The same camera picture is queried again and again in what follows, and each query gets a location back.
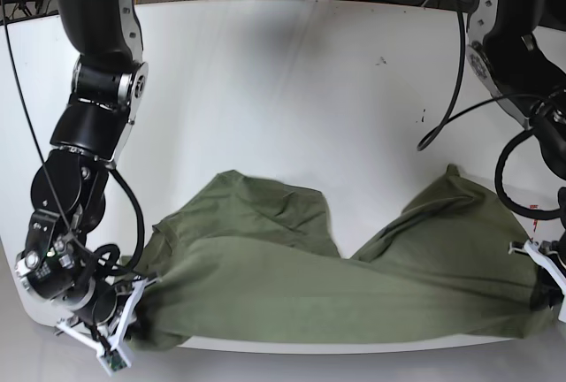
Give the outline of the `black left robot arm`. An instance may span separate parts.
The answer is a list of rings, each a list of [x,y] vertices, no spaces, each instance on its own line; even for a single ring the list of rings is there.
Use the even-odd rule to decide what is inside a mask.
[[[535,210],[505,192],[503,172],[509,155],[531,138],[539,144],[547,168],[565,177],[565,72],[546,58],[534,35],[546,0],[474,0],[459,15],[462,63],[470,64],[493,100],[522,132],[503,148],[495,166],[494,186],[512,212],[533,220],[565,219],[565,190],[554,210]]]

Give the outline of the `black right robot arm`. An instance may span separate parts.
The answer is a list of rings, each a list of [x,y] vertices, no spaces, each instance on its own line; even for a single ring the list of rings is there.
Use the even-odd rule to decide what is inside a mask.
[[[134,0],[57,0],[68,40],[78,51],[71,93],[31,186],[33,213],[19,279],[35,296],[68,309],[88,329],[114,320],[124,300],[109,278],[134,271],[145,228],[136,222],[131,260],[114,244],[89,249],[103,219],[108,180],[134,126],[149,67]]]

